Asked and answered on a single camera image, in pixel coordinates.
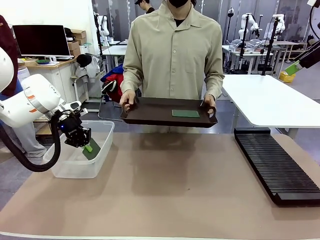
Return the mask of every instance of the man's left hand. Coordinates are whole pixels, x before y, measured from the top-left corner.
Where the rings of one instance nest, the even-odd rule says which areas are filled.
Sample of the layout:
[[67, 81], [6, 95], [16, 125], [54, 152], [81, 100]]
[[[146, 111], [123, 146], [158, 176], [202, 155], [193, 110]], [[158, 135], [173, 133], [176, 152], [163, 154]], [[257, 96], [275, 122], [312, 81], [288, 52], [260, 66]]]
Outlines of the man's left hand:
[[[214, 96], [212, 96], [211, 94], [206, 94], [206, 95], [204, 96], [204, 102], [205, 102], [206, 104], [209, 104], [210, 107], [215, 107], [215, 108], [217, 108], [217, 105], [216, 105], [216, 102], [215, 102], [215, 98], [214, 98]], [[213, 109], [210, 109], [210, 110], [208, 111], [208, 114], [213, 114], [213, 113], [214, 113], [214, 110], [213, 110]]]

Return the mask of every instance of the man's right hand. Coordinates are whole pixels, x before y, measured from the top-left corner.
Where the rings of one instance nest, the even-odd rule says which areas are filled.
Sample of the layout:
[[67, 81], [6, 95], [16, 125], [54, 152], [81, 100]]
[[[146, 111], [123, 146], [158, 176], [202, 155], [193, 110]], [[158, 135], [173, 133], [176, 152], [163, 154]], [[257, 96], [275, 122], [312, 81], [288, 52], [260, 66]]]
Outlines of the man's right hand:
[[135, 102], [136, 93], [133, 90], [127, 90], [122, 94], [120, 105], [125, 111], [130, 109], [130, 106]]

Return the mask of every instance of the black face mask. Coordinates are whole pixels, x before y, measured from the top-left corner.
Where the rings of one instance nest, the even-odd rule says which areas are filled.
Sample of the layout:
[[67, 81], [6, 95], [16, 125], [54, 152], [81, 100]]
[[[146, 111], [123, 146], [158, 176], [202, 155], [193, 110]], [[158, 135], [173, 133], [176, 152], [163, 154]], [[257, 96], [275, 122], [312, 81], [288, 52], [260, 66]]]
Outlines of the black face mask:
[[185, 5], [188, 0], [169, 0], [169, 2], [176, 8], [180, 8]]

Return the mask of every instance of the black rack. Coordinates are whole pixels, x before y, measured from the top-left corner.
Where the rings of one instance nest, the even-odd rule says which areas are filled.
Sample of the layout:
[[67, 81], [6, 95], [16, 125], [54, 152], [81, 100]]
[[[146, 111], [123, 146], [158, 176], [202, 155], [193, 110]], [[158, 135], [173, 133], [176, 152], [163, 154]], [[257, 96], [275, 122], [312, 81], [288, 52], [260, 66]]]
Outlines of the black rack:
[[320, 189], [270, 135], [237, 128], [234, 136], [271, 200], [282, 207], [320, 206]]

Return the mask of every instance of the shirt collar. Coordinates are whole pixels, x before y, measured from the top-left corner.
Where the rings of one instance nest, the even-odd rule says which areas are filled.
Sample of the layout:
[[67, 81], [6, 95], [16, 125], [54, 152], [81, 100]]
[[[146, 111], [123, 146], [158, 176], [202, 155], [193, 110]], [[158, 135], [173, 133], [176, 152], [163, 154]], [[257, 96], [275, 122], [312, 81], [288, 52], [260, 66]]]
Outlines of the shirt collar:
[[[174, 16], [172, 15], [166, 0], [163, 0], [161, 3], [161, 6], [159, 7], [159, 15], [164, 16], [168, 19], [172, 19], [172, 20], [174, 19]], [[185, 22], [188, 25], [201, 28], [199, 15], [197, 13], [197, 10], [194, 9], [193, 5], [191, 6], [191, 10], [188, 16], [186, 17]]]

